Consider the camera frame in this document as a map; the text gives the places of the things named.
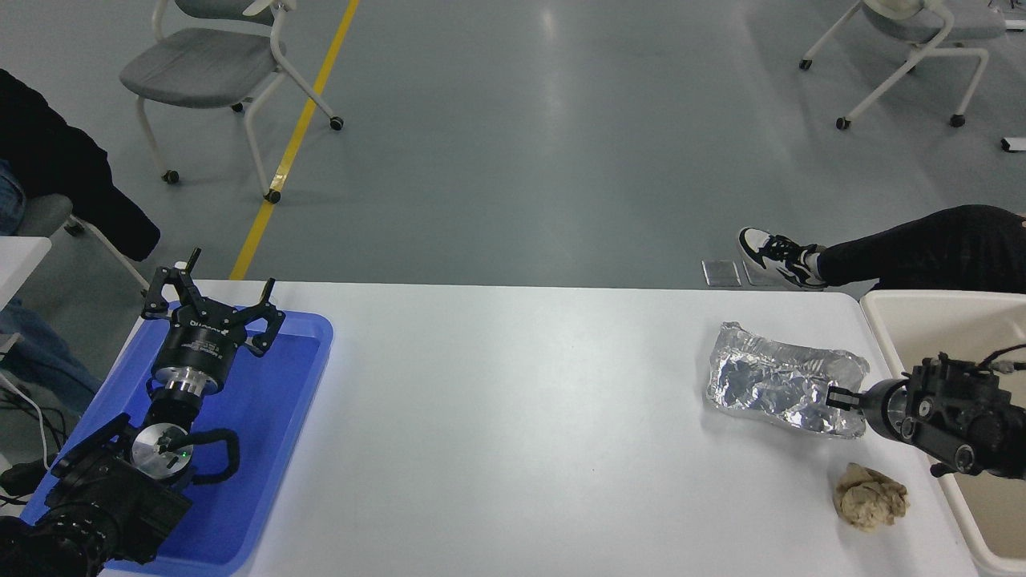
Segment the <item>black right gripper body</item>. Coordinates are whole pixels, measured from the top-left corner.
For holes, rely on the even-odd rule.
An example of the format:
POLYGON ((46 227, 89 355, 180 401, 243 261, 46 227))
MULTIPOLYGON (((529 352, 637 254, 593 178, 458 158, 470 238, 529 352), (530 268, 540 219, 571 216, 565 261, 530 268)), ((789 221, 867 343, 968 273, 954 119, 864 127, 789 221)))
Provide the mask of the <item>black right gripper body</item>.
POLYGON ((908 377, 887 379, 858 394, 858 411, 869 427, 887 441, 905 441, 908 377))

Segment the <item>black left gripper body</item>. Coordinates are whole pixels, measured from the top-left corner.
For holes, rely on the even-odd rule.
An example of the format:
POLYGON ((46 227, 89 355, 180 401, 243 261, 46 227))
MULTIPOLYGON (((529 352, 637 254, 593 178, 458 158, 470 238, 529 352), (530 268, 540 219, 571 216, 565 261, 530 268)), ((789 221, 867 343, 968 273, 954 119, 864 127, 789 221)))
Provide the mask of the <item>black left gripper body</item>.
POLYGON ((155 377, 168 381, 175 370, 194 369, 212 381, 228 379, 247 333, 237 309, 220 303, 180 304, 155 361, 155 377))

